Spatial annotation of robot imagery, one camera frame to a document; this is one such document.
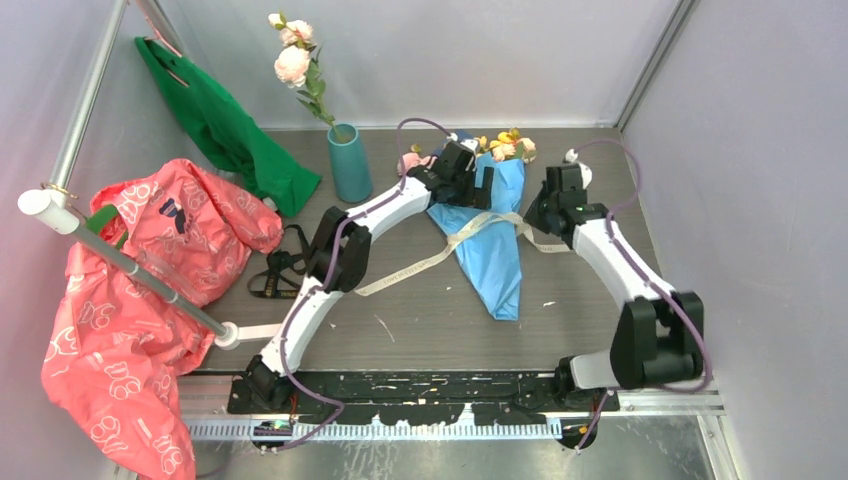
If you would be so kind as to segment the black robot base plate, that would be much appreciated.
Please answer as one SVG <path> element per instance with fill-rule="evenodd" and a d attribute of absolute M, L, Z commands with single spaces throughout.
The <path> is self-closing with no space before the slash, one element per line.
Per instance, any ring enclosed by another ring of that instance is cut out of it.
<path fill-rule="evenodd" d="M 230 414 L 292 414 L 318 424 L 344 405 L 337 423 L 394 426 L 458 422 L 469 410 L 476 426 L 542 424 L 551 416 L 592 416 L 597 408 L 615 411 L 616 398 L 603 390 L 576 390 L 554 371 L 306 371 L 299 391 L 281 378 L 262 383 L 254 374 L 234 377 L 226 410 Z"/>

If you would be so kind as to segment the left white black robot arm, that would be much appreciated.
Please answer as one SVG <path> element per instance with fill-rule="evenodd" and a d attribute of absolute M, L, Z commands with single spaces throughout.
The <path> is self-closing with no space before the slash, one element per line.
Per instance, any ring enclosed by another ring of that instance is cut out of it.
<path fill-rule="evenodd" d="M 278 326 L 254 329 L 268 342 L 243 374 L 253 402 L 269 413 L 288 406 L 306 347 L 332 307 L 363 280 L 374 240 L 435 204 L 490 208 L 494 170 L 477 166 L 479 150 L 474 138 L 450 138 L 439 154 L 406 170 L 384 193 L 345 211 L 325 211 L 305 252 L 306 271 L 292 308 Z"/>

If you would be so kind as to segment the teal ceramic vase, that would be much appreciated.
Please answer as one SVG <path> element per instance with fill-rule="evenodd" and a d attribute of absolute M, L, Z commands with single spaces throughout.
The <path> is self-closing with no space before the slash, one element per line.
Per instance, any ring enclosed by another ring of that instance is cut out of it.
<path fill-rule="evenodd" d="M 327 142 L 337 197 L 351 204 L 364 202 L 373 185 L 359 130 L 350 124 L 336 124 L 327 132 Z"/>

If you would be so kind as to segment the cream printed ribbon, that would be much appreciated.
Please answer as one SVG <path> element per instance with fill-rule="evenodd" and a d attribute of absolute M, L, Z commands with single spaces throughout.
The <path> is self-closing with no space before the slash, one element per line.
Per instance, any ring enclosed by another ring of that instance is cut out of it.
<path fill-rule="evenodd" d="M 535 240 L 532 227 L 526 223 L 517 213 L 493 213 L 484 212 L 473 217 L 457 233 L 446 237 L 447 243 L 444 249 L 431 257 L 418 261 L 411 266 L 401 269 L 371 284 L 360 287 L 355 293 L 361 297 L 368 297 L 384 289 L 389 288 L 409 277 L 419 274 L 429 268 L 445 261 L 465 240 L 472 238 L 479 232 L 497 223 L 509 223 L 514 226 L 517 236 L 523 236 L 536 250 L 544 254 L 556 254 L 570 252 L 571 249 L 565 244 L 543 245 Z"/>

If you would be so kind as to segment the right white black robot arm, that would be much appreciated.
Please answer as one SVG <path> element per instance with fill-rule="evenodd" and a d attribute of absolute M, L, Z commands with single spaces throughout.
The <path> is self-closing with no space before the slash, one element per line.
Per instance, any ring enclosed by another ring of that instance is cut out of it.
<path fill-rule="evenodd" d="M 594 389 L 655 387 L 702 378 L 707 370 L 702 300 L 657 275 L 627 243 L 610 210 L 589 202 L 590 175 L 578 162 L 547 168 L 524 215 L 527 224 L 581 257 L 620 309 L 608 349 L 560 362 L 555 396 L 571 411 L 590 402 Z"/>

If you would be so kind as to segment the blue paper bouquet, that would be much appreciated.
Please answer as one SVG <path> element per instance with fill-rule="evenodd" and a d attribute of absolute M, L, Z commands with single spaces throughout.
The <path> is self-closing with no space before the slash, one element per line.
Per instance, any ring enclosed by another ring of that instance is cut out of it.
<path fill-rule="evenodd" d="M 483 154 L 478 157 L 478 179 L 482 178 L 485 167 L 494 170 L 491 211 L 516 213 L 524 193 L 525 163 Z M 522 272 L 513 224 L 500 221 L 485 226 L 460 242 L 454 255 L 488 313 L 499 321 L 516 321 Z"/>

